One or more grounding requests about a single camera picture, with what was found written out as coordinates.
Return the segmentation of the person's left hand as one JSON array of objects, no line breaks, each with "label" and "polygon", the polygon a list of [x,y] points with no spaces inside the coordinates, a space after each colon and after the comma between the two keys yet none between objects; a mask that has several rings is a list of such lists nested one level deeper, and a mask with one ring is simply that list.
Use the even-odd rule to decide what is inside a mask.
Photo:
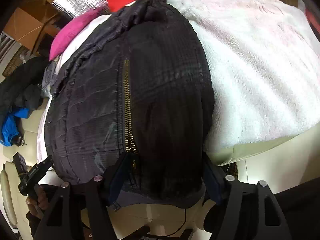
[{"label": "person's left hand", "polygon": [[28,207],[29,212],[39,218],[42,219],[44,215],[44,211],[48,208],[49,206],[49,201],[46,196],[45,191],[43,190],[43,187],[40,186],[39,184],[35,185],[35,193],[36,197],[30,197],[28,196],[27,199],[25,200],[26,205]]}]

